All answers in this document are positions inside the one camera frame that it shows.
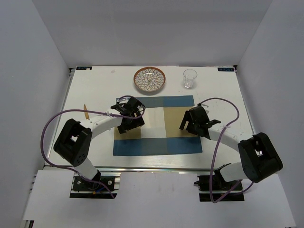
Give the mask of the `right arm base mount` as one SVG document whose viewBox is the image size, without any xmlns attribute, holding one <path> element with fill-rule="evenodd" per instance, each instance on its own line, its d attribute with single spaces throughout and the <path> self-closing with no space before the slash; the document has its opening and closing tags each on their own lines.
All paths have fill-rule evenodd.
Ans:
<svg viewBox="0 0 304 228">
<path fill-rule="evenodd" d="M 222 195 L 224 195 L 228 190 L 230 190 L 237 180 L 231 182 L 225 182 L 220 180 L 219 177 L 213 175 L 212 180 L 212 196 L 214 200 L 217 200 Z M 198 180 L 194 182 L 194 185 L 199 189 L 199 200 L 200 202 L 211 202 L 209 194 L 209 175 L 200 175 Z M 240 193 L 243 190 L 243 186 L 239 183 L 225 198 L 221 201 L 223 202 L 237 202 L 244 201 L 244 194 Z"/>
</svg>

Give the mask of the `floral patterned ceramic bowl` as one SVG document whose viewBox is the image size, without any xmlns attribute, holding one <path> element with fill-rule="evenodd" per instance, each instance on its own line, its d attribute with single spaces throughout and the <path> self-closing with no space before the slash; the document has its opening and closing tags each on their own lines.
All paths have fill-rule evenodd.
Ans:
<svg viewBox="0 0 304 228">
<path fill-rule="evenodd" d="M 166 76 L 156 67 L 143 67 L 133 76 L 135 86 L 143 92 L 156 92 L 163 88 Z"/>
</svg>

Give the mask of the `blue beige placemat cloth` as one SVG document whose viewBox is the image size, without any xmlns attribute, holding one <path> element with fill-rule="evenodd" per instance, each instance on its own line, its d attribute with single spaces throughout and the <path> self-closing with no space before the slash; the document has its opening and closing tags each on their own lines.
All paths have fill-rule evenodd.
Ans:
<svg viewBox="0 0 304 228">
<path fill-rule="evenodd" d="M 194 106 L 192 95 L 140 97 L 144 125 L 124 134 L 114 130 L 113 156 L 159 156 L 202 153 L 201 139 L 179 129 Z"/>
</svg>

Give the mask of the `gold knife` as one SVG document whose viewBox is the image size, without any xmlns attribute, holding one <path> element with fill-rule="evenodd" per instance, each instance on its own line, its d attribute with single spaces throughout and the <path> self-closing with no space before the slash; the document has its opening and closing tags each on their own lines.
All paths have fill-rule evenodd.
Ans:
<svg viewBox="0 0 304 228">
<path fill-rule="evenodd" d="M 83 109 L 84 109 L 84 114 L 85 114 L 85 118 L 88 120 L 88 119 L 90 119 L 90 116 L 89 116 L 89 113 L 87 112 L 87 107 L 86 107 L 86 105 L 84 104 L 84 106 L 83 106 Z"/>
</svg>

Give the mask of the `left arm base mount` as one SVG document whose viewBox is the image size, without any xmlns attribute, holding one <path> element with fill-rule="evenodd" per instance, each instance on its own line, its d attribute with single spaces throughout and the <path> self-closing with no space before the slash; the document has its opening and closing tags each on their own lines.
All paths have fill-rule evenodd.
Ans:
<svg viewBox="0 0 304 228">
<path fill-rule="evenodd" d="M 115 198 L 119 189 L 120 177 L 101 176 L 100 182 L 111 191 Z M 79 176 L 73 178 L 69 197 L 72 199 L 114 199 L 103 185 L 87 182 Z"/>
</svg>

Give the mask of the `clear drinking glass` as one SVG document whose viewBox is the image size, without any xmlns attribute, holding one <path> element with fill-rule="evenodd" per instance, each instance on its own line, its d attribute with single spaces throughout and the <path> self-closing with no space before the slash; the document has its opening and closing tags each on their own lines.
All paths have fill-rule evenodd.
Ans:
<svg viewBox="0 0 304 228">
<path fill-rule="evenodd" d="M 185 88 L 191 88 L 194 80 L 197 78 L 197 72 L 193 69 L 186 69 L 183 72 L 183 85 Z"/>
</svg>

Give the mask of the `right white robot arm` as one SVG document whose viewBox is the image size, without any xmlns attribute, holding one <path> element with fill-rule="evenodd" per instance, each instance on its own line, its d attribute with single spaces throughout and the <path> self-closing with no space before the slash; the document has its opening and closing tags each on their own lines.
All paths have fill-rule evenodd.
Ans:
<svg viewBox="0 0 304 228">
<path fill-rule="evenodd" d="M 239 153 L 240 162 L 219 168 L 214 178 L 219 189 L 224 190 L 238 180 L 259 183 L 282 170 L 283 163 L 267 134 L 237 133 L 219 124 L 219 120 L 209 119 L 202 106 L 196 106 L 185 112 L 180 125 L 181 130 L 222 143 Z"/>
</svg>

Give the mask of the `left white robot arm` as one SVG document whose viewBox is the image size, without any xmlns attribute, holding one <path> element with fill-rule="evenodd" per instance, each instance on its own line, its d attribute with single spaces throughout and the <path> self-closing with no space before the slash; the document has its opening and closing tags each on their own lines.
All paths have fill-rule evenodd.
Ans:
<svg viewBox="0 0 304 228">
<path fill-rule="evenodd" d="M 101 185 L 100 171 L 88 159 L 91 141 L 102 133 L 117 128 L 120 134 L 144 125 L 145 105 L 137 98 L 123 96 L 107 112 L 84 121 L 69 119 L 62 128 L 54 151 L 84 178 L 91 190 Z"/>
</svg>

